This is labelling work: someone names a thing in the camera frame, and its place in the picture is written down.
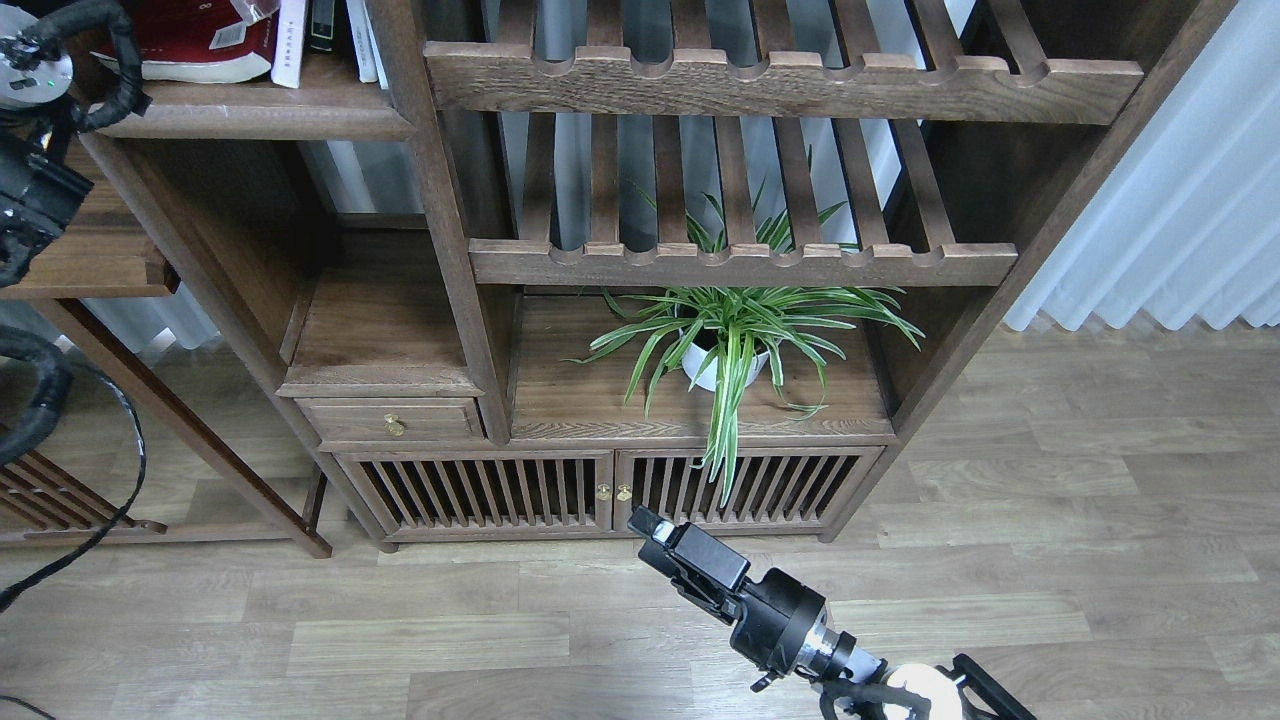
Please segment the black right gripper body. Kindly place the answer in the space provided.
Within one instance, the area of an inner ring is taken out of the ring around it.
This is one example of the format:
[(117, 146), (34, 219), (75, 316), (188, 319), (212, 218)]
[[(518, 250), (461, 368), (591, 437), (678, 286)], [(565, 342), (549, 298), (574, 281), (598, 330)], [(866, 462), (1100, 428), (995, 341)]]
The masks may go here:
[(731, 648), (768, 682), (795, 671), (819, 676), (829, 665), (826, 597), (777, 568), (760, 582), (745, 578), (731, 626)]

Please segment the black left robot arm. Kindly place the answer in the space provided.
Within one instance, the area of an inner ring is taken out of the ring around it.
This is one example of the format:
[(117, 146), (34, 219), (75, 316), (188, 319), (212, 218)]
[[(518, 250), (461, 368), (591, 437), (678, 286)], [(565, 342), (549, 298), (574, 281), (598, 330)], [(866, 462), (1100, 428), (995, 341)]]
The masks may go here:
[[(86, 110), (70, 95), (73, 63), (64, 41), (104, 27), (115, 50), (115, 94), (96, 110)], [(70, 140), (125, 119), (142, 117), (151, 97), (142, 90), (142, 56), (131, 15), (119, 1), (68, 1), (37, 18), (3, 1), (3, 288), (23, 281), (31, 263), (60, 238), (93, 188), (93, 182), (65, 164)], [(3, 357), (28, 363), (37, 386), (19, 421), (4, 430), (3, 465), (37, 448), (61, 418), (73, 382), (65, 354), (40, 336), (3, 325)], [(123, 509), (82, 544), (3, 591), (3, 612), (22, 593), (67, 568), (122, 520), (145, 480), (146, 448), (138, 413), (123, 389), (93, 366), (93, 373), (116, 397), (134, 429), (138, 474)]]

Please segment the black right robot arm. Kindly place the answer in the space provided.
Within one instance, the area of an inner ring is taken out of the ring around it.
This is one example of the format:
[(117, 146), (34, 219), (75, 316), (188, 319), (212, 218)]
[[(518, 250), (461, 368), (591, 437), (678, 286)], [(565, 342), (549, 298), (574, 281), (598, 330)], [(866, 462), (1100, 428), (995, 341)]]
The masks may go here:
[(760, 692), (790, 674), (806, 679), (820, 714), (861, 719), (1032, 719), (1034, 715), (965, 653), (951, 669), (892, 665), (828, 625), (827, 600), (780, 570), (754, 582), (750, 562), (686, 521), (677, 527), (644, 506), (628, 528), (644, 536), (637, 556), (691, 603), (731, 628), (731, 647), (764, 673)]

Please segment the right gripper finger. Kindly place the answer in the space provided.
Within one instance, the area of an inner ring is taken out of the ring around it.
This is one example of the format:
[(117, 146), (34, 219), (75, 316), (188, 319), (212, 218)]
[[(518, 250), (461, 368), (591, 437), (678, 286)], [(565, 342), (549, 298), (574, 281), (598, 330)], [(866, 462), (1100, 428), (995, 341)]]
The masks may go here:
[(699, 570), (728, 584), (726, 577), (736, 575), (736, 593), (746, 578), (750, 562), (714, 536), (686, 521), (675, 525), (644, 506), (628, 519), (628, 529), (645, 538), (637, 556), (669, 579), (676, 568)]
[(691, 603), (703, 609), (724, 625), (736, 621), (736, 575), (726, 577), (727, 585), (713, 575), (696, 569), (676, 568), (669, 574), (671, 584)]

